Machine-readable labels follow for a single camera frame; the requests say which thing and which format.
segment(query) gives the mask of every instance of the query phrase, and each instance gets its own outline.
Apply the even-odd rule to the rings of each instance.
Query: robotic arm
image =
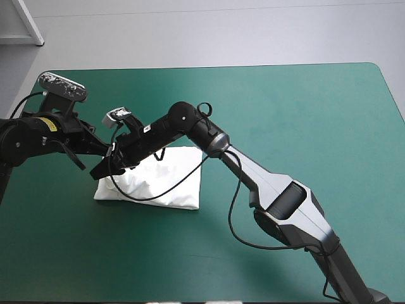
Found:
[[[82,102],[87,95],[83,86],[51,73],[42,74],[39,82],[48,90],[40,111],[0,122],[2,184],[8,181],[12,167],[28,157],[52,152],[66,153],[80,168],[84,165],[76,154],[105,156],[90,172],[94,179],[122,174],[125,168],[136,167],[186,135],[209,157],[220,159],[246,185],[249,206],[262,230],[287,246],[306,247],[311,252],[341,301],[391,303],[383,293],[366,287],[310,188],[288,175],[267,171],[233,147],[228,134],[208,118],[212,113],[209,104],[208,113],[204,113],[200,106],[175,103],[166,115],[147,126],[126,108],[115,109],[103,123],[108,127],[125,124],[130,132],[119,135],[112,147],[98,139],[94,128],[73,112],[74,103]]]

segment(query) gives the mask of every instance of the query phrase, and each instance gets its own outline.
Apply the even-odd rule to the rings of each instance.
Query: black cable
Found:
[[[121,128],[121,126],[118,125],[118,127],[115,129],[115,131],[114,131],[114,133],[113,133],[113,136],[111,137],[111,146],[113,145],[115,135],[116,135],[116,133],[118,132],[118,130],[119,130],[120,128]],[[209,158],[209,156],[204,157],[204,159],[202,159],[201,163],[198,164],[198,166],[196,166],[194,169],[192,169],[191,172],[188,173],[183,179],[181,179],[179,182],[177,182],[174,186],[172,186],[171,188],[169,188],[169,189],[166,190],[165,192],[163,192],[163,193],[161,193],[161,194],[159,194],[159,195],[157,195],[157,196],[153,196],[152,198],[134,198],[133,196],[131,196],[131,195],[125,193],[125,192],[119,187],[119,185],[116,183],[116,181],[114,180],[113,174],[112,174],[112,172],[111,172],[111,157],[112,157],[112,156],[109,156],[109,157],[108,157],[108,161],[107,161],[107,164],[108,164],[108,173],[109,173],[109,177],[110,177],[111,181],[113,182],[114,186],[117,188],[117,190],[118,190],[122,195],[124,195],[126,198],[129,198],[130,200],[134,200],[134,201],[151,201],[151,200],[155,200],[156,198],[160,198],[160,197],[162,197],[163,195],[169,193],[171,190],[175,189],[178,185],[180,185],[183,181],[185,181],[191,174],[193,174],[199,167],[201,167],[201,166],[203,165],[203,163]]]
[[[231,204],[230,204],[230,207],[229,207],[229,212],[228,212],[228,225],[229,225],[229,229],[230,229],[232,235],[234,236],[234,238],[237,239],[237,240],[238,240],[239,242],[241,242],[242,244],[248,245],[248,246],[253,247],[253,248],[264,249],[264,250],[287,250],[287,249],[301,249],[301,248],[304,248],[306,251],[309,250],[309,251],[311,251],[311,252],[314,252],[314,251],[310,250],[308,247],[313,246],[313,247],[317,248],[317,249],[320,251],[320,253],[321,253],[320,255],[322,255],[322,256],[324,257],[325,263],[326,263],[326,265],[327,265],[327,273],[325,274],[326,280],[325,280],[325,284],[323,285],[322,295],[323,295],[324,297],[326,297],[326,298],[330,298],[330,299],[336,300],[336,301],[338,301],[339,303],[345,303],[345,302],[343,302],[342,300],[340,300],[339,298],[336,298],[336,297],[334,297],[334,296],[330,296],[329,294],[326,294],[327,287],[328,287],[328,283],[329,283],[329,275],[330,275],[330,264],[329,264],[329,262],[328,262],[327,257],[328,257],[329,255],[331,255],[331,254],[340,246],[340,244],[339,244],[338,247],[336,247],[336,249],[333,250],[331,253],[327,253],[327,252],[323,249],[322,245],[318,245],[318,244],[303,244],[303,245],[297,245],[297,246],[277,246],[277,247],[269,247],[269,246],[262,246],[262,245],[250,243],[250,242],[248,242],[248,241],[242,239],[241,237],[239,237],[239,236],[236,234],[236,232],[235,232],[235,230],[234,230],[234,227],[233,227],[233,225],[232,225],[232,210],[234,209],[234,204],[235,204],[237,195],[238,195],[238,193],[239,193],[240,185],[241,185],[241,183],[242,183],[242,163],[241,163],[240,158],[238,157],[238,155],[237,155],[236,153],[234,153],[233,151],[225,150],[224,153],[227,153],[227,154],[232,155],[232,156],[236,159],[236,161],[237,161],[237,163],[238,163],[238,167],[239,167],[238,184],[237,184],[237,186],[236,186],[236,190],[235,190],[234,196],[233,196],[233,198],[232,198],[232,201],[231,201]]]
[[[43,93],[44,93],[44,92],[36,92],[36,93],[29,94],[28,96],[25,96],[25,97],[18,103],[18,105],[15,107],[15,109],[14,109],[14,111],[12,112],[12,114],[10,115],[10,118],[9,118],[9,119],[13,119],[15,113],[17,113],[18,109],[21,107],[21,105],[24,103],[24,101],[30,99],[32,96],[40,95],[40,94],[43,94]]]
[[[113,144],[114,144],[114,139],[115,139],[116,133],[118,132],[118,130],[119,130],[121,127],[122,127],[122,123],[118,124],[118,126],[117,126],[117,128],[115,129],[113,135],[111,136],[111,145],[110,145],[110,148],[111,148],[111,149],[113,148]],[[333,250],[333,252],[331,252],[331,253],[327,253],[327,252],[324,250],[324,248],[323,248],[322,245],[319,245],[319,244],[310,244],[310,243],[306,243],[306,244],[302,244],[302,245],[295,245],[295,246],[274,246],[274,247],[271,247],[271,246],[262,246],[262,245],[250,243],[250,242],[248,242],[248,241],[242,239],[241,237],[239,237],[239,236],[236,234],[235,229],[234,229],[234,227],[233,227],[233,225],[232,225],[232,211],[233,211],[233,209],[234,209],[235,201],[236,201],[236,198],[237,198],[238,193],[239,193],[240,185],[242,184],[242,163],[241,163],[241,161],[240,161],[240,158],[239,158],[239,157],[237,156],[237,154],[234,153],[233,151],[225,150],[225,151],[222,151],[222,153],[227,153],[227,154],[232,155],[232,156],[237,160],[238,167],[239,167],[238,184],[237,184],[236,190],[235,190],[235,192],[234,192],[234,196],[233,196],[233,198],[232,198],[232,201],[231,201],[231,204],[230,204],[230,207],[229,207],[229,212],[228,212],[228,225],[229,225],[230,231],[231,231],[231,233],[232,233],[232,236],[233,236],[236,240],[238,240],[239,242],[241,242],[242,244],[245,244],[245,245],[247,245],[247,246],[250,246],[250,247],[253,247],[253,248],[257,248],[257,249],[262,249],[262,250],[290,250],[290,249],[301,249],[301,248],[304,248],[306,251],[311,251],[311,252],[313,252],[313,253],[315,253],[315,254],[317,254],[317,255],[324,256],[324,258],[325,258],[325,263],[326,263],[326,265],[327,265],[327,273],[326,273],[326,275],[325,275],[326,281],[325,281],[325,284],[324,284],[323,289],[322,289],[322,295],[323,295],[324,297],[326,297],[326,298],[330,298],[330,299],[336,300],[336,301],[338,301],[339,303],[344,303],[344,302],[341,301],[339,298],[336,298],[336,297],[334,297],[334,296],[330,296],[330,295],[326,294],[326,290],[327,290],[328,283],[329,283],[329,275],[330,275],[330,265],[329,265],[329,262],[328,262],[328,260],[327,260],[327,256],[329,256],[330,254],[332,254],[335,250]],[[107,161],[107,164],[108,164],[108,173],[109,173],[109,177],[111,178],[111,181],[113,182],[114,186],[117,188],[117,190],[118,190],[122,195],[124,195],[126,198],[129,198],[130,200],[134,200],[134,201],[150,201],[150,200],[155,200],[156,198],[160,198],[160,197],[162,197],[163,195],[169,193],[170,191],[172,191],[173,189],[175,189],[178,185],[180,185],[183,181],[185,181],[191,174],[193,174],[199,167],[201,167],[201,165],[203,165],[203,163],[209,158],[209,156],[207,155],[207,156],[201,161],[201,163],[200,163],[196,168],[194,168],[194,169],[193,169],[190,173],[188,173],[183,179],[181,179],[179,182],[177,182],[174,186],[172,186],[171,188],[169,188],[169,189],[166,190],[165,192],[163,192],[163,193],[161,193],[161,194],[159,194],[159,195],[157,195],[157,196],[154,196],[154,197],[152,197],[152,198],[134,198],[133,196],[131,196],[131,195],[125,193],[125,192],[119,187],[119,185],[116,183],[116,181],[114,180],[113,174],[112,174],[112,172],[111,172],[111,157],[113,157],[113,154],[111,154],[111,155],[108,156],[108,161]],[[320,252],[317,253],[317,252],[315,252],[315,251],[313,251],[313,250],[310,250],[308,247],[315,247],[315,248],[317,248]]]

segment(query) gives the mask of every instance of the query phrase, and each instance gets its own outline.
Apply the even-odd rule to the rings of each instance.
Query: white cloth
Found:
[[[123,175],[114,175],[119,187],[134,198],[157,196],[183,179],[200,162],[203,152],[195,147],[166,148],[165,157],[157,161],[153,155],[142,160],[133,170],[126,169]],[[169,193],[152,201],[137,203],[181,209],[198,209],[201,167]],[[100,179],[95,200],[131,199],[122,195],[109,177]]]

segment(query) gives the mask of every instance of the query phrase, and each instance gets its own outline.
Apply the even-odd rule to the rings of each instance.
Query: green tabletop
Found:
[[[366,284],[404,300],[405,128],[377,66],[56,73],[88,88],[76,110],[105,141],[111,130],[101,119],[113,108],[126,106],[148,124],[176,101],[210,102],[212,120],[235,147],[312,188]],[[256,250],[232,237],[227,212],[237,179],[220,161],[204,164],[201,207],[189,211],[94,201],[97,182],[88,172],[100,157],[81,159],[85,172],[62,154],[14,170],[0,205],[0,300],[325,300],[310,254]],[[247,202],[244,188],[237,232],[279,245]]]

